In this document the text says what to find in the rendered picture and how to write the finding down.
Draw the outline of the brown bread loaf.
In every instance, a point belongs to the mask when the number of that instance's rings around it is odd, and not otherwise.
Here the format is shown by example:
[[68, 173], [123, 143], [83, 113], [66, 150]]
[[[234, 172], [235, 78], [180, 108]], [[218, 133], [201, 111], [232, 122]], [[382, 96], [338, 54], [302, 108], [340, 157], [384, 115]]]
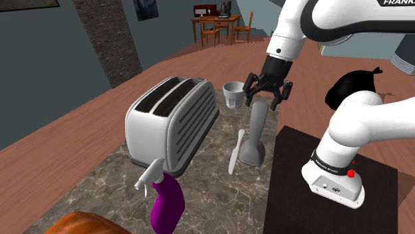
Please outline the brown bread loaf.
[[44, 234], [132, 234], [95, 213], [74, 211], [65, 215]]

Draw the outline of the wooden dining table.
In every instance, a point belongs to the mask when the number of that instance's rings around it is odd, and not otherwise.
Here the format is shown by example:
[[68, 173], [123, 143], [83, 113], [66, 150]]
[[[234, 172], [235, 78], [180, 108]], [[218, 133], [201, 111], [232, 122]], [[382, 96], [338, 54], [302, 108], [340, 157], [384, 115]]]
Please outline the wooden dining table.
[[[233, 24], [236, 22], [237, 26], [239, 26], [240, 19], [241, 19], [241, 15], [232, 15], [231, 17], [227, 19], [220, 19], [219, 17], [214, 17], [214, 21], [216, 23], [228, 23], [229, 24], [229, 35], [230, 36], [232, 36], [233, 30], [234, 30]], [[194, 42], [197, 43], [196, 24], [200, 22], [200, 18], [193, 18], [193, 19], [190, 19], [190, 21], [192, 22], [193, 39], [194, 39]]]

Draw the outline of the grey ribbed bin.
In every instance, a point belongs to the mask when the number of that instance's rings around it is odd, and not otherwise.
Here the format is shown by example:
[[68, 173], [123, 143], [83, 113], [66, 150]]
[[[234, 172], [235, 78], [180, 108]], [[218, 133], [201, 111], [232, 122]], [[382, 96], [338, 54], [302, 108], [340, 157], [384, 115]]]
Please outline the grey ribbed bin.
[[415, 34], [404, 36], [390, 62], [403, 73], [415, 76]]

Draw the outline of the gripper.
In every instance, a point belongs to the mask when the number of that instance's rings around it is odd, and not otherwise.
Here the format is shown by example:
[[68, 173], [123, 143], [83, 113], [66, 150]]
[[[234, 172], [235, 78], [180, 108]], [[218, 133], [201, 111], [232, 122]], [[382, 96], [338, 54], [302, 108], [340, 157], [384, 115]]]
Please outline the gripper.
[[270, 109], [274, 111], [283, 100], [287, 100], [291, 93], [293, 83], [285, 80], [293, 62], [268, 55], [265, 59], [261, 74], [258, 76], [250, 72], [243, 85], [246, 101], [250, 106], [255, 94], [261, 91], [272, 92], [274, 99]]

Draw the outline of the grey tall kitchen tool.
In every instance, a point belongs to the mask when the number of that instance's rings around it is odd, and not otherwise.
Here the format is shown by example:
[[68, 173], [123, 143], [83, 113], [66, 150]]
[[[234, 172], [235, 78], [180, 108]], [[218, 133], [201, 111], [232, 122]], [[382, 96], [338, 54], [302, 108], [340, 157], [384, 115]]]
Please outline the grey tall kitchen tool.
[[265, 146], [260, 141], [268, 113], [268, 104], [254, 102], [251, 110], [249, 137], [241, 146], [239, 159], [241, 162], [259, 167], [265, 159]]

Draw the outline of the blue wall picture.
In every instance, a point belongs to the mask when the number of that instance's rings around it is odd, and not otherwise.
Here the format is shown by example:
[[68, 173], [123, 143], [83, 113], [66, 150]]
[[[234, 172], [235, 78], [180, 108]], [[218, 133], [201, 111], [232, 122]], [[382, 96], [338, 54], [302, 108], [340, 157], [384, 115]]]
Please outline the blue wall picture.
[[139, 21], [159, 17], [156, 0], [133, 0], [133, 4]]

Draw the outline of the black garbage bag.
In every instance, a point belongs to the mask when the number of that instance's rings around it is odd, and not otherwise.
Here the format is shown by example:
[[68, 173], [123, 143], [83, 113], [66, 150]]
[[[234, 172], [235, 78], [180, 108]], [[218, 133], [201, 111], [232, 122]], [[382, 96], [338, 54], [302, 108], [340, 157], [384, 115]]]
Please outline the black garbage bag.
[[354, 70], [340, 77], [334, 86], [327, 92], [325, 103], [332, 110], [336, 110], [341, 102], [351, 94], [362, 90], [376, 92], [374, 75], [383, 73], [379, 67], [374, 70]]

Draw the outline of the wooden chair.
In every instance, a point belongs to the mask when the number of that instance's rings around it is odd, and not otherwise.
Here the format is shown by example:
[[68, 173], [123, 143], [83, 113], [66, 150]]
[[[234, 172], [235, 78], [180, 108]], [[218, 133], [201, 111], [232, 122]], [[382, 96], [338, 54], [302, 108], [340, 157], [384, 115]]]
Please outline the wooden chair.
[[249, 24], [248, 26], [236, 26], [232, 29], [232, 42], [234, 43], [236, 39], [239, 38], [239, 35], [247, 35], [247, 42], [250, 41], [250, 34], [251, 34], [251, 23], [253, 19], [253, 11], [250, 13]]
[[[211, 24], [212, 28], [206, 28], [206, 24]], [[216, 43], [220, 42], [219, 29], [216, 27], [214, 16], [200, 16], [200, 35], [202, 46], [204, 45], [204, 39], [208, 41], [209, 38], [212, 38], [214, 47], [216, 47]]]

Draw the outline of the purple spray bottle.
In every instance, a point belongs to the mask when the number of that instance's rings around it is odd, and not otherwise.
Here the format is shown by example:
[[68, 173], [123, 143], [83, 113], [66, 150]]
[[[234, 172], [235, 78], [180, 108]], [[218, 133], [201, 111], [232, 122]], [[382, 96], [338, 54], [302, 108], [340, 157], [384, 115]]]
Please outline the purple spray bottle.
[[185, 200], [179, 183], [163, 170], [164, 158], [155, 159], [140, 176], [134, 188], [144, 189], [148, 196], [148, 188], [158, 193], [152, 208], [150, 224], [156, 234], [173, 234], [185, 209]]

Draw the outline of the white knife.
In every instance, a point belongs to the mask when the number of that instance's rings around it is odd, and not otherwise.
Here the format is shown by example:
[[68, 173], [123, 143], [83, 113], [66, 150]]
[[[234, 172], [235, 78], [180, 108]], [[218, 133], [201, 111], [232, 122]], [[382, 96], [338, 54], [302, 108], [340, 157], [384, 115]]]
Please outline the white knife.
[[235, 163], [236, 163], [236, 159], [239, 153], [239, 148], [240, 148], [240, 144], [242, 141], [242, 138], [245, 134], [245, 130], [244, 129], [240, 129], [238, 131], [238, 138], [237, 138], [237, 143], [236, 146], [234, 147], [234, 149], [232, 150], [231, 153], [231, 157], [229, 159], [229, 166], [228, 166], [228, 174], [231, 175], [233, 173], [233, 169], [235, 167]]

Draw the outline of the silver toaster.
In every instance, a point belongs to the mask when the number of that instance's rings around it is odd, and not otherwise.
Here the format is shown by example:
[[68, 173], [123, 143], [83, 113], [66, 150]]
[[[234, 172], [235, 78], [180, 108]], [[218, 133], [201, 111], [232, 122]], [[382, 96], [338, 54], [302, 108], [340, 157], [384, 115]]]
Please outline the silver toaster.
[[219, 115], [213, 84], [171, 76], [139, 97], [125, 117], [130, 161], [143, 168], [164, 158], [163, 169], [180, 177]]

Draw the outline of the dark framed wall picture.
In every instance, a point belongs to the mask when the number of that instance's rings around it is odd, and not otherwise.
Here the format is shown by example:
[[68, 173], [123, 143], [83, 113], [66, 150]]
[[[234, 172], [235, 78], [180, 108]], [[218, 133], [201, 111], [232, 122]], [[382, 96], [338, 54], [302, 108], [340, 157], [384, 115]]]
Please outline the dark framed wall picture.
[[60, 7], [57, 0], [0, 0], [0, 12]]

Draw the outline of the grey cup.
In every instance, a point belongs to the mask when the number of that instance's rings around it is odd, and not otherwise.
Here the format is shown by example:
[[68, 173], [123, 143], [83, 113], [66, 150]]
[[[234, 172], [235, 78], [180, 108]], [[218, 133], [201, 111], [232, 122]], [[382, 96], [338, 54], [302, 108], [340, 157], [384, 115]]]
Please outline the grey cup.
[[231, 81], [223, 85], [223, 94], [228, 108], [237, 109], [242, 106], [245, 96], [243, 86], [244, 83], [240, 81]]

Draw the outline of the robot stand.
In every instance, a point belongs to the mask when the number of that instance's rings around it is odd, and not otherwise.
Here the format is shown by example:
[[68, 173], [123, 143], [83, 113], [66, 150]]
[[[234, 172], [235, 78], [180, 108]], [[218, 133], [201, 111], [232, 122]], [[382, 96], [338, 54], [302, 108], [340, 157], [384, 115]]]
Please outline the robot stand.
[[284, 126], [275, 149], [263, 234], [398, 234], [398, 171], [362, 155], [364, 203], [352, 209], [313, 193], [301, 168], [320, 140]]

